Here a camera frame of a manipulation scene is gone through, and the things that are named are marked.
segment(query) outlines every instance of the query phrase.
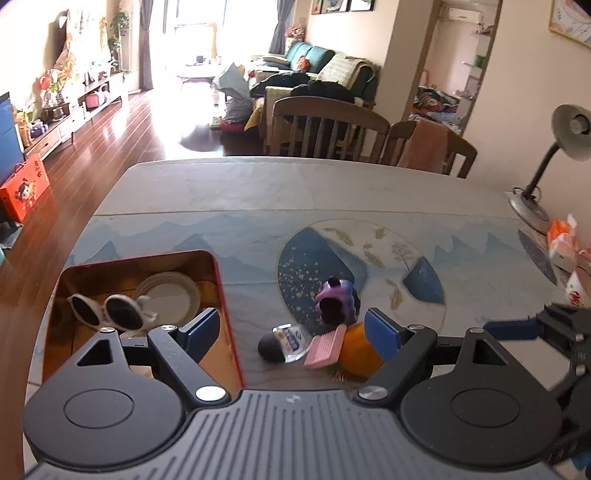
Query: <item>pink sponge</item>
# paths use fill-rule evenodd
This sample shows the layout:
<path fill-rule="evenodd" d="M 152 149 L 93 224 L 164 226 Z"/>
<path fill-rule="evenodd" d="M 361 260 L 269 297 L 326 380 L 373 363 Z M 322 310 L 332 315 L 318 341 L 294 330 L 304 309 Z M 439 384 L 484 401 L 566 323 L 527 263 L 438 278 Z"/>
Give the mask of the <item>pink sponge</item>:
<path fill-rule="evenodd" d="M 341 323 L 336 330 L 330 333 L 316 335 L 310 344 L 304 367 L 314 370 L 338 362 L 346 332 L 346 325 Z"/>

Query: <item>pink towel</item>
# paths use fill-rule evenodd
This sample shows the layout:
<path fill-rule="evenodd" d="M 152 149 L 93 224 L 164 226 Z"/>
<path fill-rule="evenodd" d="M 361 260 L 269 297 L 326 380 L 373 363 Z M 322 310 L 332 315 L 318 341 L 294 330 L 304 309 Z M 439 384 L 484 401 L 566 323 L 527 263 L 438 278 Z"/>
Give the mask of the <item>pink towel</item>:
<path fill-rule="evenodd" d="M 447 154 L 447 128 L 419 118 L 397 167 L 441 173 Z"/>

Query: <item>curtain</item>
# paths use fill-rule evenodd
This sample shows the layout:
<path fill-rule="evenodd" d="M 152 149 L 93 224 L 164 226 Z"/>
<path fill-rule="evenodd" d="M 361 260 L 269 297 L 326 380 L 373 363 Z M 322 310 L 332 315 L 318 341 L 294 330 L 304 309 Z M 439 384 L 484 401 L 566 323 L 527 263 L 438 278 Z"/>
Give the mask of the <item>curtain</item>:
<path fill-rule="evenodd" d="M 152 57 L 150 55 L 150 21 L 154 0 L 142 0 L 139 9 L 139 87 L 154 88 L 152 80 Z"/>
<path fill-rule="evenodd" d="M 296 0 L 277 0 L 277 26 L 273 33 L 273 40 L 269 53 L 282 55 L 285 53 L 285 22 L 289 18 Z"/>

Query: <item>desk lamp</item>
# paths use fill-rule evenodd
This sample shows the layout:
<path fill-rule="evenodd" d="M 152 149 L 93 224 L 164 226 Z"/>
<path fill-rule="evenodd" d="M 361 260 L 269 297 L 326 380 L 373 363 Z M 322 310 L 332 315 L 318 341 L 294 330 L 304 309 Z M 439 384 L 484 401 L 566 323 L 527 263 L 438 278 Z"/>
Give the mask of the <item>desk lamp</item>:
<path fill-rule="evenodd" d="M 522 189 L 514 189 L 511 206 L 530 227 L 546 234 L 550 218 L 538 204 L 534 190 L 554 154 L 562 149 L 570 158 L 585 161 L 591 157 L 591 112 L 578 105 L 560 105 L 552 114 L 552 133 L 556 141 L 546 152 L 534 178 Z"/>

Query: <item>purple plush toy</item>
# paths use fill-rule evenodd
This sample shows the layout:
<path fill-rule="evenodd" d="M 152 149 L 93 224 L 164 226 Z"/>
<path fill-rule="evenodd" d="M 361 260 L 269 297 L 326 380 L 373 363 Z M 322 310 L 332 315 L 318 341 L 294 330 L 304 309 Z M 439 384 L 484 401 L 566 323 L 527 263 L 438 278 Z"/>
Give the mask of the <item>purple plush toy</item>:
<path fill-rule="evenodd" d="M 344 323 L 350 326 L 357 322 L 361 302 L 349 280 L 330 277 L 314 301 L 318 302 L 316 311 L 328 325 L 337 327 Z"/>

